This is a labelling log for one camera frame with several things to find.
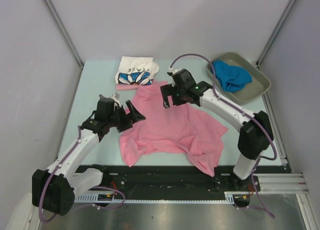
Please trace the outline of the blue t shirt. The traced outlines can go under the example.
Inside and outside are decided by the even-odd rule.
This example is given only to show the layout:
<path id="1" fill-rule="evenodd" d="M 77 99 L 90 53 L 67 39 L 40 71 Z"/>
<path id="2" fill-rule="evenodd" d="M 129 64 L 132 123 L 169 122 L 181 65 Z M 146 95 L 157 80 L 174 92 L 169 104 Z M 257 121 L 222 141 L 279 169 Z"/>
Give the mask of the blue t shirt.
<path id="1" fill-rule="evenodd" d="M 234 93 L 240 91 L 252 82 L 251 75 L 242 67 L 228 65 L 221 60 L 214 61 L 212 65 L 215 77 L 225 92 Z"/>

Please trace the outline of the grey plastic tray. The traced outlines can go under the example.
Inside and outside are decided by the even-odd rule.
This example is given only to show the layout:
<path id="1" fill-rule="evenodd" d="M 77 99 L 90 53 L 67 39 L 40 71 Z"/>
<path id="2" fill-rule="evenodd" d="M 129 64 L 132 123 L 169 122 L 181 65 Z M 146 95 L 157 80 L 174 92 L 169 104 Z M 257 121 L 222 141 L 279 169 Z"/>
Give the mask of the grey plastic tray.
<path id="1" fill-rule="evenodd" d="M 265 94 L 270 80 L 247 59 L 236 52 L 225 52 L 214 57 L 206 65 L 209 78 L 228 99 L 238 105 L 254 101 Z"/>

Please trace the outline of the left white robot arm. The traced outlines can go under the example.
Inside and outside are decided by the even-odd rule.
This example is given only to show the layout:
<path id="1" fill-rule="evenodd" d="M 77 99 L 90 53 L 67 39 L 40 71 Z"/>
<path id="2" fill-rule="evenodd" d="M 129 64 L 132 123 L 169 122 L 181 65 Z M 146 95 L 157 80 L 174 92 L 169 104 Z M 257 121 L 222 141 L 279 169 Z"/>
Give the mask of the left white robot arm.
<path id="1" fill-rule="evenodd" d="M 37 169 L 33 173 L 32 204 L 38 208 L 43 223 L 46 222 L 43 211 L 64 216 L 72 208 L 75 199 L 86 191 L 96 187 L 105 190 L 110 186 L 110 177 L 99 168 L 90 167 L 77 176 L 75 173 L 111 128 L 121 133 L 146 119 L 131 101 L 126 101 L 126 105 L 127 110 L 116 95 L 109 98 L 100 96 L 96 109 L 77 127 L 77 137 L 68 149 L 45 170 Z"/>

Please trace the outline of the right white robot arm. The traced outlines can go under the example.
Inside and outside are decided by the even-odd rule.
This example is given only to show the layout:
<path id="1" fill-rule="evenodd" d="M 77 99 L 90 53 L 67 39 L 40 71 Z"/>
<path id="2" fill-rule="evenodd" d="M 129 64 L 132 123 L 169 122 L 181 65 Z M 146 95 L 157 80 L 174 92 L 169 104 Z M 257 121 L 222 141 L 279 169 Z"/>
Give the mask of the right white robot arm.
<path id="1" fill-rule="evenodd" d="M 264 111 L 248 111 L 225 99 L 204 81 L 196 83 L 186 69 L 170 68 L 167 74 L 172 78 L 172 83 L 160 89 L 164 108 L 168 109 L 171 104 L 195 104 L 220 116 L 239 133 L 237 147 L 240 156 L 233 168 L 230 184 L 235 190 L 242 191 L 263 158 L 263 151 L 274 147 L 269 116 Z"/>

